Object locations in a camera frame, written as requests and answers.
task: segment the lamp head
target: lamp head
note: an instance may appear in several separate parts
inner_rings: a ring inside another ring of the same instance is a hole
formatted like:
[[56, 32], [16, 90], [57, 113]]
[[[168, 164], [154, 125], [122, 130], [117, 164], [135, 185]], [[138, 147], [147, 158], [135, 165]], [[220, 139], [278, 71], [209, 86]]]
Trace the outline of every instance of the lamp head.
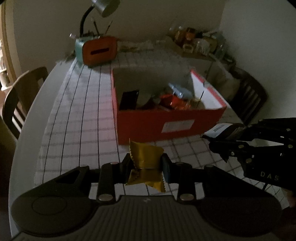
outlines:
[[118, 8], [120, 0], [91, 0], [100, 15], [105, 18], [110, 16]]

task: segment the ridged surface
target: ridged surface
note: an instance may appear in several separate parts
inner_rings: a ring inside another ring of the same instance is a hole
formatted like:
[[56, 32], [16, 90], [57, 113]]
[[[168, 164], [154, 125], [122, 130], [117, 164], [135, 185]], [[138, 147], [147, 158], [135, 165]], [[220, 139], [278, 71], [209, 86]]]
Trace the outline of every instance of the ridged surface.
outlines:
[[41, 238], [25, 233], [14, 241], [105, 240], [278, 240], [273, 234], [238, 238], [203, 221], [197, 209], [181, 205], [172, 196], [123, 196], [114, 205], [101, 206], [81, 229], [60, 237]]

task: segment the grid tablecloth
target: grid tablecloth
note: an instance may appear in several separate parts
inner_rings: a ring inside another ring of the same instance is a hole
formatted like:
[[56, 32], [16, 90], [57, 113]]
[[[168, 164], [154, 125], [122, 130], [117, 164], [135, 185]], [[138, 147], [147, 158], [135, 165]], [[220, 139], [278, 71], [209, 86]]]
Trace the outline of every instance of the grid tablecloth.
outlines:
[[[54, 102], [39, 152], [35, 185], [40, 185], [77, 166], [88, 165], [91, 169], [103, 164], [122, 161], [128, 146], [118, 145], [111, 101], [111, 70], [121, 67], [161, 66], [173, 71], [190, 71], [186, 59], [170, 50], [156, 48], [140, 53], [118, 53], [110, 64], [89, 68], [79, 65], [75, 59]], [[228, 107], [219, 122], [241, 122], [235, 112]], [[199, 135], [156, 141], [152, 145], [161, 146], [172, 162], [182, 161], [194, 168], [215, 165], [232, 175], [259, 188], [262, 182], [244, 178], [240, 163], [230, 157], [225, 163], [218, 154], [208, 149], [207, 140]], [[196, 183], [197, 199], [204, 197], [202, 184]], [[95, 199], [97, 184], [93, 183], [90, 198]], [[178, 184], [165, 183], [165, 193], [145, 184], [115, 185], [119, 195], [174, 195]], [[268, 185], [267, 192], [274, 195], [282, 207], [288, 206], [279, 187]]]

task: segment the screw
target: screw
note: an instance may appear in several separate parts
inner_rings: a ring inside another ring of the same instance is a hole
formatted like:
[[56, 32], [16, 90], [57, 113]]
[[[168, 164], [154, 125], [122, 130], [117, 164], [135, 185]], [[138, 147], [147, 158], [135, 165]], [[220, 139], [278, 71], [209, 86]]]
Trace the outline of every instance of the screw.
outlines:
[[102, 202], [108, 202], [108, 201], [111, 201], [113, 199], [113, 196], [111, 194], [101, 194], [99, 196], [99, 200], [102, 201]]
[[182, 201], [192, 201], [194, 199], [194, 196], [190, 193], [184, 193], [180, 195], [180, 199]]

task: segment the white wall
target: white wall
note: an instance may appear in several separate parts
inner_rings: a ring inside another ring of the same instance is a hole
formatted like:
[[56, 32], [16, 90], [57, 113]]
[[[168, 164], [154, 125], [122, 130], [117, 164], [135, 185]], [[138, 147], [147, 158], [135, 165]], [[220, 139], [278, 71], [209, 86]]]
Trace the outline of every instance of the white wall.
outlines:
[[296, 117], [296, 9], [286, 0], [229, 0], [220, 29], [238, 67], [269, 95], [256, 119]]
[[[141, 41], [165, 35], [173, 19], [184, 16], [188, 26], [212, 29], [220, 24], [226, 0], [122, 0], [117, 11], [102, 19], [94, 10], [91, 16], [104, 32], [113, 19], [109, 34]], [[90, 0], [17, 0], [13, 20], [17, 53], [22, 71], [45, 65], [49, 70], [73, 46], [70, 33], [79, 33], [79, 22], [91, 5]]]

